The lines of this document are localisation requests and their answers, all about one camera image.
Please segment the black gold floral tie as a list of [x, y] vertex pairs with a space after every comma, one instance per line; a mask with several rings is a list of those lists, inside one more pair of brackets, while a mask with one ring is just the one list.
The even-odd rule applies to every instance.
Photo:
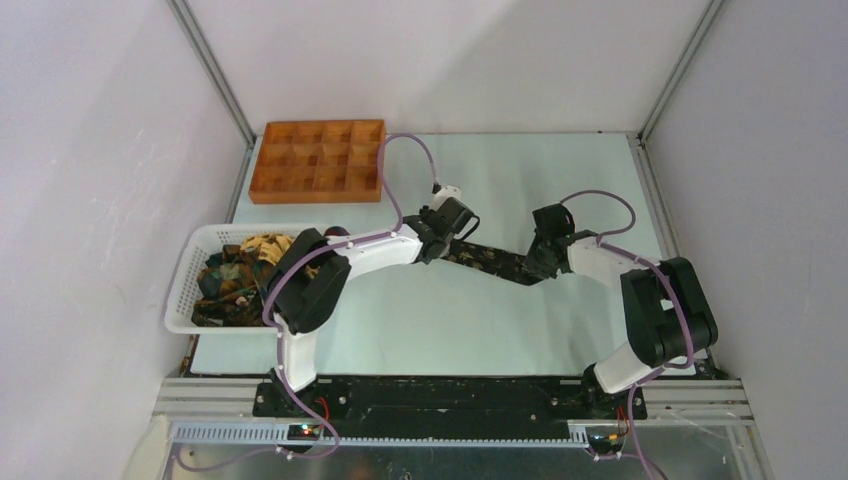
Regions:
[[442, 260], [522, 286], [560, 275], [557, 266], [536, 265], [525, 255], [468, 241], [452, 240]]

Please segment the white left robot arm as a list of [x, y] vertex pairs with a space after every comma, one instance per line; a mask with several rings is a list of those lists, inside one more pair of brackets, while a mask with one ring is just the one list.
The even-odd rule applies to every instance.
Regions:
[[260, 284], [263, 322], [277, 330], [278, 404], [304, 416], [316, 403], [319, 329], [330, 319], [348, 281], [392, 266], [428, 264], [444, 257], [479, 216], [455, 197], [423, 206], [388, 229], [361, 235], [299, 233]]

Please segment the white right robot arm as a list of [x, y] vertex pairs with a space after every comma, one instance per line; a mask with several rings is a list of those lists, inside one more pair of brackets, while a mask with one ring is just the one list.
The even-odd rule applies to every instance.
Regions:
[[606, 418], [621, 392], [664, 369], [687, 369], [695, 353], [716, 343], [718, 327], [692, 263], [650, 260], [576, 228], [562, 204], [533, 211], [534, 239], [526, 268], [542, 278], [574, 274], [619, 290], [626, 341], [588, 369], [594, 383], [581, 392], [585, 411]]

